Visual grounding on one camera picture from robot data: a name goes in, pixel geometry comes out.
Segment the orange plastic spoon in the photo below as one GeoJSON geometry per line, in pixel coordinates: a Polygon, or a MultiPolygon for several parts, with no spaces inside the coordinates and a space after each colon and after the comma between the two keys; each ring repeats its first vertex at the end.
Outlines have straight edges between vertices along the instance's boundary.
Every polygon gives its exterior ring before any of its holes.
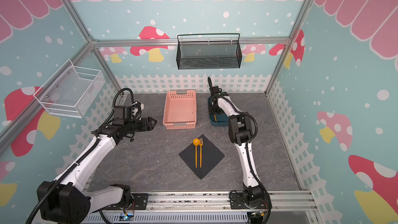
{"type": "Polygon", "coordinates": [[[194,153],[195,153],[195,167],[198,167],[198,146],[200,145],[200,139],[196,138],[193,140],[194,153]]]}

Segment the orange plastic fork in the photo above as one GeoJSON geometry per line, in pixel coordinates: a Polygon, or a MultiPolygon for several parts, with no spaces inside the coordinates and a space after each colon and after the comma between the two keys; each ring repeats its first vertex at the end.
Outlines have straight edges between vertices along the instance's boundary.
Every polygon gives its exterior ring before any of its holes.
{"type": "Polygon", "coordinates": [[[203,151],[203,149],[202,149],[202,147],[203,147],[203,138],[199,138],[199,140],[200,140],[200,168],[202,168],[202,161],[203,161],[203,159],[202,159],[202,151],[203,151]]]}

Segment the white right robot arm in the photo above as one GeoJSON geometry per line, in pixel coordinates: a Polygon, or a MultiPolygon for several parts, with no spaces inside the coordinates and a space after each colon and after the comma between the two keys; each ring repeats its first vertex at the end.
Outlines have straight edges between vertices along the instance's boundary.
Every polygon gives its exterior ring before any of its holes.
{"type": "Polygon", "coordinates": [[[269,194],[258,176],[253,154],[252,140],[258,134],[258,125],[254,117],[241,111],[231,101],[226,92],[211,95],[209,111],[223,112],[228,117],[228,134],[231,143],[235,146],[243,172],[244,202],[249,208],[264,203],[268,209],[272,208],[269,194]]]}

